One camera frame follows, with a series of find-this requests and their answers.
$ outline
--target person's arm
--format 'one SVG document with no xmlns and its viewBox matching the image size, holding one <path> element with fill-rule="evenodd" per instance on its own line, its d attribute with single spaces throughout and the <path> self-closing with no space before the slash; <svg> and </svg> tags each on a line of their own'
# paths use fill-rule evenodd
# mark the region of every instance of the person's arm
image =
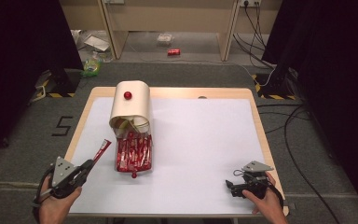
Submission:
<svg viewBox="0 0 358 224">
<path fill-rule="evenodd" d="M 266 172 L 269 182 L 275 186 L 275 179 L 269 172 Z M 286 216 L 281 208 L 278 196 L 270 189 L 267 188 L 266 196 L 264 199 L 257 198 L 251 191 L 244 190 L 242 194 L 255 204 L 253 214 L 260 212 L 271 223 L 274 224 L 287 224 Z"/>
<path fill-rule="evenodd" d="M 49 176 L 43 182 L 42 192 L 48 189 L 48 180 Z M 72 194 L 63 199 L 57 199 L 53 196 L 46 198 L 39 209 L 40 224 L 62 224 L 72 204 L 80 196 L 81 190 L 82 188 L 78 187 Z"/>
</svg>

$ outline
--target power outlet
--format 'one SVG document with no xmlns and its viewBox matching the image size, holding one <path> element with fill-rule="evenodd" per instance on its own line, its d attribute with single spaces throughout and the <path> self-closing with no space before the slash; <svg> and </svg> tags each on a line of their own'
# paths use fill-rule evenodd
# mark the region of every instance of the power outlet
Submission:
<svg viewBox="0 0 358 224">
<path fill-rule="evenodd" d="M 245 1 L 248 1 L 248 7 L 260 7 L 261 5 L 261 0 L 241 0 L 241 7 L 245 7 Z"/>
</svg>

